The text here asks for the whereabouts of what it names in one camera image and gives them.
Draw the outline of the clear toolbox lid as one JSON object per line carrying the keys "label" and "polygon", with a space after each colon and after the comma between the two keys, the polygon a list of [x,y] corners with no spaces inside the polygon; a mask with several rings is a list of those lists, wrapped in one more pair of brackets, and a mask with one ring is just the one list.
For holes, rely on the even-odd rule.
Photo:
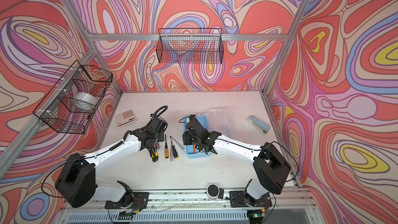
{"label": "clear toolbox lid", "polygon": [[197,120],[207,131],[217,131],[228,138],[238,140],[239,135],[229,108],[217,108],[197,115]]}

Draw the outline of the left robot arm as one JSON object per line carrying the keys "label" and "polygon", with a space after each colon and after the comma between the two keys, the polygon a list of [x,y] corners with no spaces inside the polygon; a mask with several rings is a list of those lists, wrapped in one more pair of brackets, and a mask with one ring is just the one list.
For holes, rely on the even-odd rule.
{"label": "left robot arm", "polygon": [[133,190],[124,182],[105,183],[97,177],[121,159],[142,150],[148,150],[152,162],[159,159],[156,143],[164,138],[168,127],[161,115],[168,109],[162,106],[150,116],[142,128],[126,131],[123,138],[103,149],[80,155],[72,154],[55,182],[56,190],[73,208],[92,201],[104,201],[107,209],[129,209],[133,207]]}

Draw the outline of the yellow black utility knife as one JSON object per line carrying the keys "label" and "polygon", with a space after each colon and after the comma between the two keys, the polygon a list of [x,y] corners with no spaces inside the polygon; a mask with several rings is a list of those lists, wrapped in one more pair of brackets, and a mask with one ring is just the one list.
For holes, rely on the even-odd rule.
{"label": "yellow black utility knife", "polygon": [[151,147],[148,148],[148,151],[149,151],[149,154],[150,154],[152,162],[157,162],[158,159],[159,159],[159,156],[158,156],[157,151],[155,150],[155,148],[153,146],[151,146]]}

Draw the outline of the grey blue stapler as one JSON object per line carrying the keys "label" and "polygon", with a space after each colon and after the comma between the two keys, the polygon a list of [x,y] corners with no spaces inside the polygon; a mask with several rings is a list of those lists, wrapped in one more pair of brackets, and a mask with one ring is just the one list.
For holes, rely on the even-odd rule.
{"label": "grey blue stapler", "polygon": [[270,125],[265,123],[264,121],[260,120],[256,116],[250,116],[247,118],[247,121],[255,127],[258,131],[260,131],[262,134],[267,134],[269,130],[271,129]]}

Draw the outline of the aluminium front rail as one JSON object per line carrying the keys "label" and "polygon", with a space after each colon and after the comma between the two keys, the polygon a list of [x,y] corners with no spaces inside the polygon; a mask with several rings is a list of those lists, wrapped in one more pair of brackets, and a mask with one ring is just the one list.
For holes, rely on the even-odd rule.
{"label": "aluminium front rail", "polygon": [[[212,200],[206,189],[180,189],[180,190],[148,190],[135,192],[133,206],[145,211],[188,211],[188,210],[222,210],[238,208],[238,203],[243,203],[243,197],[235,197],[233,191],[243,192],[243,188],[225,188],[222,196]],[[281,194],[267,194],[260,199],[256,206],[243,204],[241,209],[296,209],[317,208],[314,198],[309,190],[296,187],[287,187]]]}

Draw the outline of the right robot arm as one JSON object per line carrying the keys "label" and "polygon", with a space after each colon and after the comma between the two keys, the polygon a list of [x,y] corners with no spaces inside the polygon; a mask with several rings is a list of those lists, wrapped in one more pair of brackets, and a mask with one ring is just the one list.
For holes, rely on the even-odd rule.
{"label": "right robot arm", "polygon": [[291,165],[273,143],[262,146],[233,140],[220,132],[205,129],[195,115],[188,117],[183,134],[185,145],[194,145],[205,153],[221,154],[253,165],[257,178],[252,179],[246,195],[253,200],[267,193],[279,195],[291,171]]}

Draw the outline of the light blue plastic toolbox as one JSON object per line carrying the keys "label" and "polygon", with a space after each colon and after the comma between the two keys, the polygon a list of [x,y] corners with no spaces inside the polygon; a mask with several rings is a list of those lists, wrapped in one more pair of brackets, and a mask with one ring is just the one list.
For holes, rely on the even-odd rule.
{"label": "light blue plastic toolbox", "polygon": [[[209,125],[208,125],[208,120],[207,117],[204,114],[201,115],[196,115],[198,122],[206,129],[209,130]],[[185,145],[185,153],[188,158],[190,159],[196,159],[196,158],[202,158],[202,157],[209,157],[211,156],[211,152],[205,153],[205,151],[200,151],[195,147],[194,144],[188,144],[186,141],[185,134],[188,131],[186,128],[186,125],[189,121],[189,118],[186,117],[182,122],[183,122],[183,144]]]}

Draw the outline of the yellow handled screwdriver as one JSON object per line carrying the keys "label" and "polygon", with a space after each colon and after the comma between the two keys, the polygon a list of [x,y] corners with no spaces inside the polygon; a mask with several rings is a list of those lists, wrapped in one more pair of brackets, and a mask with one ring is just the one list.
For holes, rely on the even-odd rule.
{"label": "yellow handled screwdriver", "polygon": [[166,135],[164,135],[164,155],[165,155],[165,158],[166,159],[168,159],[170,156],[169,156],[169,148],[168,148],[168,145],[167,145],[167,137],[166,137]]}

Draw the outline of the white tape roll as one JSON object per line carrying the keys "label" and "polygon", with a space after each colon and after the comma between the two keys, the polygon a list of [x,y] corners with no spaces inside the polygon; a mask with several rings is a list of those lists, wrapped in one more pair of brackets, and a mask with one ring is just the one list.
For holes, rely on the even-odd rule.
{"label": "white tape roll", "polygon": [[73,105],[83,113],[91,113],[97,105],[98,99],[85,92],[77,93],[73,98]]}

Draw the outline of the round black white knob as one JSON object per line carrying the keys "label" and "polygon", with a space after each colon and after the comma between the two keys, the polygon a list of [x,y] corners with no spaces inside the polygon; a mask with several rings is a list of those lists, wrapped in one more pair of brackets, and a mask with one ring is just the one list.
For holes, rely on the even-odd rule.
{"label": "round black white knob", "polygon": [[220,188],[216,184],[210,184],[206,189],[206,195],[210,200],[215,200],[220,195]]}

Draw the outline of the black yellow screwdriver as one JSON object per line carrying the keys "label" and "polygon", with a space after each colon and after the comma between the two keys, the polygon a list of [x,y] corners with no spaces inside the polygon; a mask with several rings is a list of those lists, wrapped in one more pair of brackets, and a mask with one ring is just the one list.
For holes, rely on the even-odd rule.
{"label": "black yellow screwdriver", "polygon": [[174,138],[172,136],[170,136],[170,139],[171,139],[171,148],[172,148],[173,158],[176,160],[176,159],[178,159],[178,153],[177,153],[177,150],[176,150],[175,145],[173,143]]}

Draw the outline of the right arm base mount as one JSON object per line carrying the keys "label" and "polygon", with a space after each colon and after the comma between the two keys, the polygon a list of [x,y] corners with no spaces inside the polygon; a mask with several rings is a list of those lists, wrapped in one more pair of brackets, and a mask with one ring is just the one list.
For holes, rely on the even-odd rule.
{"label": "right arm base mount", "polygon": [[254,199],[245,191],[230,191],[229,197],[226,197],[226,199],[230,201],[232,208],[261,207],[268,209],[272,206],[269,193],[264,194],[259,199]]}

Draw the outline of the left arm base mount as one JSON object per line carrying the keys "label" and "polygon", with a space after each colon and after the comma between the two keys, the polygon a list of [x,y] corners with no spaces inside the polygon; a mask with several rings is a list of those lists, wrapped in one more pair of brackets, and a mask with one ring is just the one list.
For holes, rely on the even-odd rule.
{"label": "left arm base mount", "polygon": [[132,209],[141,211],[147,207],[148,199],[149,192],[127,192],[118,202],[106,201],[105,209]]}

